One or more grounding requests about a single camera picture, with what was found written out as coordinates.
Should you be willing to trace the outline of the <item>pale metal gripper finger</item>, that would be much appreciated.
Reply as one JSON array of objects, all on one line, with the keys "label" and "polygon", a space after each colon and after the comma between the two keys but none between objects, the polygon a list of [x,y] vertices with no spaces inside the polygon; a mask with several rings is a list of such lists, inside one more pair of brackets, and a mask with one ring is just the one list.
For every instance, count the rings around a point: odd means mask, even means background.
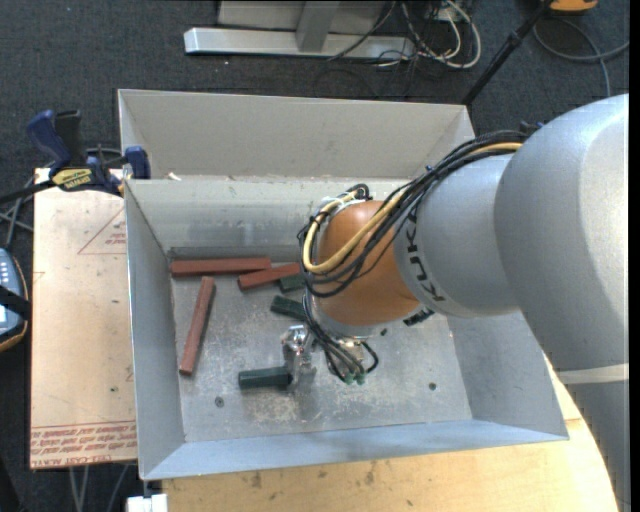
[{"label": "pale metal gripper finger", "polygon": [[291,382],[289,391],[311,391],[317,368],[311,353],[294,353],[288,363]]},{"label": "pale metal gripper finger", "polygon": [[301,357],[310,359],[312,354],[312,336],[304,324],[293,325],[281,337],[282,353],[285,359]]}]

